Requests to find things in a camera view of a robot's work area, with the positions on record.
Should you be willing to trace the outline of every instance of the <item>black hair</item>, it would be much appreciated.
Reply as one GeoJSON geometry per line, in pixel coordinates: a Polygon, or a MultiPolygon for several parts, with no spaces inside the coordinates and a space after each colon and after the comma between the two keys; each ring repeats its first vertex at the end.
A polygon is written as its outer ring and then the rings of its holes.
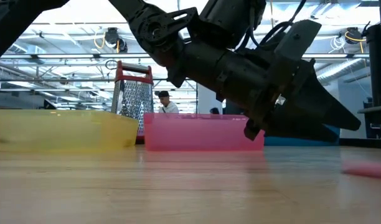
{"type": "Polygon", "coordinates": [[[218,108],[211,108],[210,109],[210,113],[212,113],[212,114],[220,114],[220,111],[218,110],[218,108]]]}

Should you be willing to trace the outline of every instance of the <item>pink plastic bin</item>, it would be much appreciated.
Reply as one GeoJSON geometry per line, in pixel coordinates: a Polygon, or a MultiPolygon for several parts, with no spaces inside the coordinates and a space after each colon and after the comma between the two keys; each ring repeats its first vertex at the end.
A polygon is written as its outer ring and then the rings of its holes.
{"type": "Polygon", "coordinates": [[[258,151],[264,148],[261,131],[254,141],[244,136],[242,115],[144,115],[145,145],[149,151],[258,151]]]}

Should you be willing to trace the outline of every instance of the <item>man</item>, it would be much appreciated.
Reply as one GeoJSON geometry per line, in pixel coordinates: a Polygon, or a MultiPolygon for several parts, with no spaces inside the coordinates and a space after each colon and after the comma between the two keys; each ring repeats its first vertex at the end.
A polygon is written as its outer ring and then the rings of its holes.
{"type": "Polygon", "coordinates": [[[177,105],[170,101],[167,91],[160,91],[158,97],[163,105],[159,108],[159,113],[179,113],[177,105]]]}

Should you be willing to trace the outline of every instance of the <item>plastic container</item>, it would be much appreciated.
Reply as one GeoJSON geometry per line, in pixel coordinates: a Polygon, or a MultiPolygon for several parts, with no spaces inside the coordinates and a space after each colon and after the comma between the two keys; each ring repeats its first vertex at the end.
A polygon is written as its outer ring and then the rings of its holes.
{"type": "Polygon", "coordinates": [[[254,141],[244,136],[242,115],[147,113],[145,146],[149,151],[258,151],[263,131],[254,141]]]}
{"type": "Polygon", "coordinates": [[[137,132],[137,120],[104,111],[0,110],[0,151],[120,150],[137,132]]]}

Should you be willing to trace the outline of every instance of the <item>ceiling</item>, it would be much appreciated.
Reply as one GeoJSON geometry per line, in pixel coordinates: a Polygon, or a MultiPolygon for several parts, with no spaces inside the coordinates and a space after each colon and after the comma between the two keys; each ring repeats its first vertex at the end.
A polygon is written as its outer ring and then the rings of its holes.
{"type": "MultiPolygon", "coordinates": [[[[196,7],[199,13],[202,11],[207,0],[148,0],[166,12],[196,7]]],[[[307,53],[334,54],[345,52],[360,52],[360,45],[334,43],[334,39],[340,32],[344,33],[347,27],[358,27],[360,30],[370,21],[376,24],[380,21],[377,1],[308,1],[296,18],[296,21],[310,19],[316,9],[322,8],[315,16],[315,21],[322,24],[319,35],[308,48],[307,53]]],[[[294,13],[299,2],[294,0],[267,1],[261,25],[255,31],[257,40],[268,33],[273,25],[287,21],[294,13]]],[[[116,54],[116,50],[103,43],[103,33],[109,27],[118,28],[120,37],[128,45],[128,53],[143,53],[144,50],[135,41],[129,30],[128,24],[121,14],[109,3],[108,0],[70,0],[62,8],[43,12],[28,29],[17,39],[15,46],[34,54],[35,49],[43,54],[116,54]]],[[[187,37],[186,30],[181,31],[183,37],[187,37]]],[[[17,51],[9,50],[7,54],[17,51]]],[[[151,66],[154,78],[166,78],[166,69],[160,67],[151,58],[127,58],[123,61],[144,66],[151,66]]],[[[0,67],[7,67],[23,71],[28,76],[36,77],[42,74],[42,78],[113,78],[111,70],[105,67],[106,60],[95,59],[50,59],[44,60],[44,66],[29,63],[26,60],[3,60],[0,59],[0,67]],[[66,64],[80,64],[79,66],[65,66],[66,64]]],[[[327,66],[327,63],[317,63],[319,70],[327,66]]],[[[92,84],[97,88],[113,88],[112,82],[100,82],[92,84]]],[[[69,85],[53,85],[50,88],[78,88],[73,83],[69,85]]],[[[174,88],[170,83],[160,82],[156,88],[174,88]]],[[[177,98],[188,98],[190,92],[178,92],[177,98]]]]}

